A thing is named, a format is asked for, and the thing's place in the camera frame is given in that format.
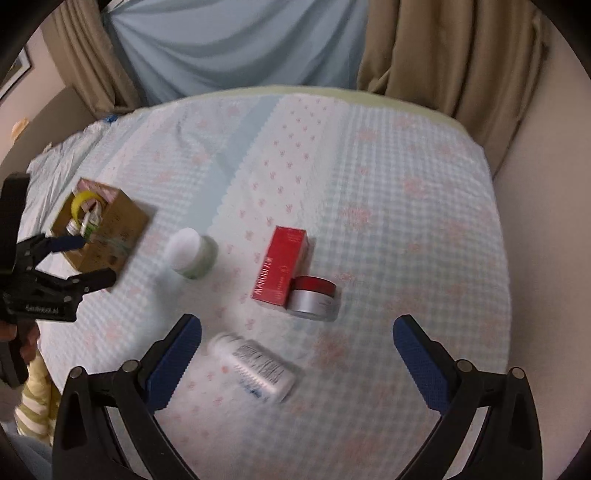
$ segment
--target picture frame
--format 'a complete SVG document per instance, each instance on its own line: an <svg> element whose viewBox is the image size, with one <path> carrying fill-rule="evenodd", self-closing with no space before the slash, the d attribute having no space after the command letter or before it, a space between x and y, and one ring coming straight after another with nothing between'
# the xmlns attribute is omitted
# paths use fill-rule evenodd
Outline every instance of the picture frame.
<svg viewBox="0 0 591 480"><path fill-rule="evenodd" d="M10 71L0 83L0 100L10 91L10 89L31 69L31 62L27 55L26 48L23 48L18 54L17 59L12 64Z"/></svg>

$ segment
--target white lid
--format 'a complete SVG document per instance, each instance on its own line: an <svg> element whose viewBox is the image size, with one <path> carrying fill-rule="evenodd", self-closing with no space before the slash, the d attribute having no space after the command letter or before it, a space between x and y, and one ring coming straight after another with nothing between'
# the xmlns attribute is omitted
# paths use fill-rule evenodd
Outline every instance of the white lid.
<svg viewBox="0 0 591 480"><path fill-rule="evenodd" d="M185 270L195 261L201 241L201 235L195 230L183 228L170 237L164 249L164 259L173 270Z"/></svg>
<svg viewBox="0 0 591 480"><path fill-rule="evenodd" d="M207 353L210 355L221 355L223 354L225 347L237 340L244 340L244 338L230 332L218 333L207 343Z"/></svg>

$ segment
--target light blue sheet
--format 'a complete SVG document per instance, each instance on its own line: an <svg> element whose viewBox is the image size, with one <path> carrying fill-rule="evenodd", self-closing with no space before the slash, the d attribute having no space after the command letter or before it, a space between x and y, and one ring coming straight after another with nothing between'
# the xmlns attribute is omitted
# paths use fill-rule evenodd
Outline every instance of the light blue sheet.
<svg viewBox="0 0 591 480"><path fill-rule="evenodd" d="M55 169L54 151L32 164L38 191L28 195L22 235L40 222L47 231L80 176L118 186L154 212L110 292L86 296L74 324L40 322L41 352L63 388L75 365L117 369L194 313L202 347L156 418L199 478L395 478L438 415L395 351L394 319L411 313L481 371L506 367L509 276L486 158L427 109L367 105L360 102L372 97L361 93L344 100L331 90L264 90L144 109L69 141L66 170ZM276 225L304 228L314 240L307 272L338 285L334 322L249 298ZM185 227L218 245L198 280L164 257L171 234ZM41 268L74 274L62 255ZM284 403L259 403L206 355L221 331L293 366L298 384Z"/></svg>
<svg viewBox="0 0 591 480"><path fill-rule="evenodd" d="M155 105L257 85L354 89L367 2L131 0L104 19Z"/></svg>

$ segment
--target cardboard box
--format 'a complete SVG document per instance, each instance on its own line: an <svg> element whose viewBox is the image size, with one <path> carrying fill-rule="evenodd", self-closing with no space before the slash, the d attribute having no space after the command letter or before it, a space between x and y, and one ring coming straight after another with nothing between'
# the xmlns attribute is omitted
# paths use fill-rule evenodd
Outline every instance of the cardboard box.
<svg viewBox="0 0 591 480"><path fill-rule="evenodd" d="M103 210L100 226L92 233L90 242L80 250L64 252L63 255L81 273L112 268L119 274L150 218L122 190L93 180L82 180L90 186L89 190L96 188L96 191L103 189L111 192L111 195L105 195L111 201ZM73 199L72 193L57 215L51 227L53 236L67 235L66 225L72 218L70 208Z"/></svg>
<svg viewBox="0 0 591 480"><path fill-rule="evenodd" d="M307 250L305 230L276 227L251 298L269 306L285 307L291 279L299 273Z"/></svg>

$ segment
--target light blue curtain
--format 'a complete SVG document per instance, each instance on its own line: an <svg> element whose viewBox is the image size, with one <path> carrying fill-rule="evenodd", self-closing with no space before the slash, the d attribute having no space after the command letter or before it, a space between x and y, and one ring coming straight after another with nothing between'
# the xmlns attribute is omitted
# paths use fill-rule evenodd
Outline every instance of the light blue curtain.
<svg viewBox="0 0 591 480"><path fill-rule="evenodd" d="M255 85L354 89L367 0L130 0L104 21L155 105Z"/></svg>

